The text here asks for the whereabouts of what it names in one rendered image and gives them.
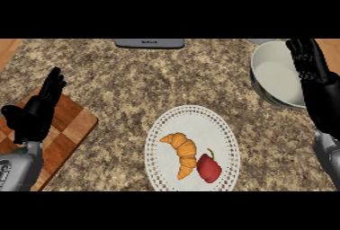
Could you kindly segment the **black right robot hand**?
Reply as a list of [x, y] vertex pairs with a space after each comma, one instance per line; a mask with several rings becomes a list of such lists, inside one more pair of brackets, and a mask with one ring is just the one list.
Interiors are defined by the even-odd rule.
[[290, 39], [286, 46], [301, 78], [308, 115], [318, 130], [340, 140], [340, 75], [330, 70], [314, 39]]

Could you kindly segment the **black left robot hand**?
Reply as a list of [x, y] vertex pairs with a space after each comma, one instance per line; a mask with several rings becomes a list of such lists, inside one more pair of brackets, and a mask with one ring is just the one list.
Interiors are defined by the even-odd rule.
[[26, 106], [21, 108], [17, 105], [7, 105], [2, 108], [7, 125], [15, 131], [15, 144], [42, 142], [46, 139], [66, 85], [61, 69], [55, 66], [41, 92], [27, 101]]

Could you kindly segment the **white bowl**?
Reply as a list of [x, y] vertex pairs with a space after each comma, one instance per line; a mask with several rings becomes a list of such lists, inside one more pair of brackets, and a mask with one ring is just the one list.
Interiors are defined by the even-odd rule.
[[250, 79], [261, 98], [274, 106], [305, 109], [301, 78], [284, 41], [268, 41], [255, 49]]

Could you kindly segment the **white lace placemat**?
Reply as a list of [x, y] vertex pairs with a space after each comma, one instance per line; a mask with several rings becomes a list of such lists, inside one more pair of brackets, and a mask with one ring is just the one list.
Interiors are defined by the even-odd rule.
[[[197, 170], [178, 178], [179, 156], [171, 144], [162, 142], [169, 134], [184, 133], [197, 146], [197, 158], [209, 154], [222, 168], [213, 183]], [[151, 185], [160, 191], [233, 191], [240, 175], [242, 154], [237, 138], [224, 118], [200, 105], [182, 105], [156, 120], [145, 143], [145, 168]]]

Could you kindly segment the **golden croissant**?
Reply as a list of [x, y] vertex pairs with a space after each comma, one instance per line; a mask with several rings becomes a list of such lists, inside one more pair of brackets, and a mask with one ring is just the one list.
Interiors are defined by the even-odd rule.
[[190, 176], [197, 167], [197, 145], [181, 132], [166, 135], [160, 142], [168, 143], [177, 151], [179, 157], [178, 178], [182, 180]]

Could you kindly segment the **checkered wooden cutting board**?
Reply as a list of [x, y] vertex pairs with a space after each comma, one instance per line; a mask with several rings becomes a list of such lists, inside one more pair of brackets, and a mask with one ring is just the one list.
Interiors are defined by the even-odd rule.
[[67, 95], [61, 95], [49, 134], [43, 141], [45, 166], [32, 191], [45, 188], [97, 125], [98, 117]]

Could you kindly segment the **grey flat appliance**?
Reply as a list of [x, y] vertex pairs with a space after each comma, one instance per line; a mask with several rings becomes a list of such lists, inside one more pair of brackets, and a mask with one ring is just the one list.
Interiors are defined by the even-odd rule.
[[126, 49], [182, 49], [184, 39], [116, 39], [119, 48]]

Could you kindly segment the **red bell pepper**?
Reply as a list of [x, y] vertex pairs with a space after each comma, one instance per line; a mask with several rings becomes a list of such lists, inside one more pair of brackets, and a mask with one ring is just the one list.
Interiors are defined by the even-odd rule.
[[209, 154], [203, 154], [197, 163], [197, 171], [208, 183], [213, 183], [222, 173], [222, 167], [216, 162], [216, 154], [212, 149], [209, 149]]

